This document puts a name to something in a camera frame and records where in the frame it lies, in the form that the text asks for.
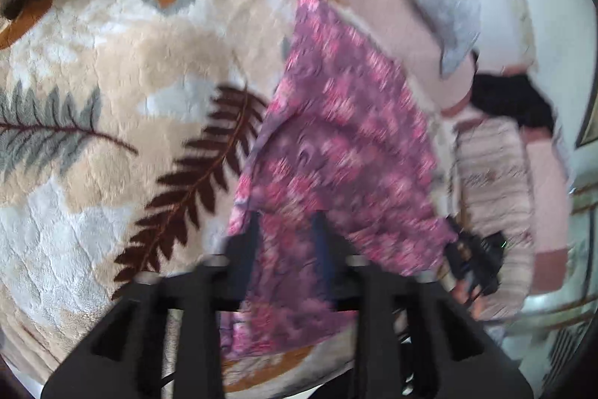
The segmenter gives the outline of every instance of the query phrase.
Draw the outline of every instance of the black fabric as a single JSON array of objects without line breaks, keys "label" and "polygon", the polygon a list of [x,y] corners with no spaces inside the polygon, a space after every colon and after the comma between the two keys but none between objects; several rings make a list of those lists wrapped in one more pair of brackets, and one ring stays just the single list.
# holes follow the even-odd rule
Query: black fabric
[{"label": "black fabric", "polygon": [[519,127],[546,127],[551,135],[554,133],[552,108],[526,73],[513,76],[476,73],[471,104],[488,115],[515,119]]},{"label": "black fabric", "polygon": [[353,369],[340,374],[338,377],[322,384],[309,399],[355,399],[357,396],[351,391]]},{"label": "black fabric", "polygon": [[[498,291],[498,272],[503,264],[506,247],[503,233],[497,232],[482,239],[464,230],[453,217],[447,217],[446,221],[459,236],[456,243],[448,244],[444,250],[453,276],[462,280],[468,273],[473,273],[470,294],[478,285],[485,296]],[[459,245],[463,245],[471,257],[464,259]]]},{"label": "black fabric", "polygon": [[0,397],[2,399],[34,399],[19,379],[13,375],[0,355]]},{"label": "black fabric", "polygon": [[474,59],[475,71],[478,71],[478,59],[480,58],[480,52],[474,48],[471,50],[471,56]]}]

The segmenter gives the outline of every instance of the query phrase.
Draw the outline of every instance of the pink floral cloth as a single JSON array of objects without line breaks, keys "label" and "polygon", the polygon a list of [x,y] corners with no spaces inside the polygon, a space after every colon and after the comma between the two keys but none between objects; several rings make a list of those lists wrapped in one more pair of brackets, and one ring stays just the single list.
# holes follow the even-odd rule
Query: pink floral cloth
[{"label": "pink floral cloth", "polygon": [[399,65],[324,0],[300,0],[286,73],[238,185],[229,233],[261,214],[242,311],[222,317],[229,357],[316,343],[353,319],[324,299],[310,217],[387,270],[437,266],[456,237],[428,198],[435,157]]}]

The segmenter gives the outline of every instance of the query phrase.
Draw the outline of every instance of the gray fern leaf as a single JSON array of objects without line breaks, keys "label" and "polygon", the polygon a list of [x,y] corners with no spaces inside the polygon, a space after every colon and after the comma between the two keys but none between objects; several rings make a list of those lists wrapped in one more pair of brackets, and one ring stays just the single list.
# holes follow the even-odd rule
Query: gray fern leaf
[{"label": "gray fern leaf", "polygon": [[32,89],[24,94],[21,82],[10,95],[0,88],[0,172],[4,172],[4,181],[21,162],[26,171],[37,166],[41,172],[59,160],[63,176],[92,139],[107,140],[137,155],[133,146],[96,129],[101,111],[99,87],[81,112],[70,93],[61,104],[57,87],[45,101]]}]

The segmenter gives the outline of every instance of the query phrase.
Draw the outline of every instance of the brown fern leaf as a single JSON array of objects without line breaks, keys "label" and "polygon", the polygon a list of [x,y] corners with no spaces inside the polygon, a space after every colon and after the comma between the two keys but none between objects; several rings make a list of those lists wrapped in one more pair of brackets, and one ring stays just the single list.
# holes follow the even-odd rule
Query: brown fern leaf
[{"label": "brown fern leaf", "polygon": [[[185,157],[175,160],[176,170],[157,179],[166,190],[145,206],[152,213],[135,222],[137,233],[114,260],[125,266],[115,276],[115,282],[127,283],[140,271],[159,273],[160,254],[170,260],[175,242],[187,244],[185,217],[199,230],[198,202],[213,214],[216,188],[228,192],[224,167],[240,176],[242,163],[238,152],[245,157],[249,155],[249,141],[255,139],[261,127],[267,104],[248,92],[247,87],[219,85],[218,89],[220,96],[212,99],[216,110],[208,116],[210,124],[199,139],[184,143],[187,152]],[[118,288],[112,299],[119,297],[122,290],[123,286]]]}]

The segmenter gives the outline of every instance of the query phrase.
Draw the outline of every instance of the white wall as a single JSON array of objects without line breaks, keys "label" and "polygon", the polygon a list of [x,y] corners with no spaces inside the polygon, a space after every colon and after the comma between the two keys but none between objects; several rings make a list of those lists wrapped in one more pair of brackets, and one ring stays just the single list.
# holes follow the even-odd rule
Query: white wall
[{"label": "white wall", "polygon": [[[596,66],[596,8],[592,0],[527,0],[536,37],[536,83],[554,101],[570,148],[581,129]],[[598,173],[598,142],[573,152],[584,179]]]},{"label": "white wall", "polygon": [[[589,102],[596,65],[596,11],[592,0],[527,0],[536,40],[536,83],[551,98],[573,152]],[[522,53],[520,29],[509,0],[481,0],[482,34],[477,43],[482,69],[501,68]],[[583,179],[596,173],[598,142],[572,154]]]}]

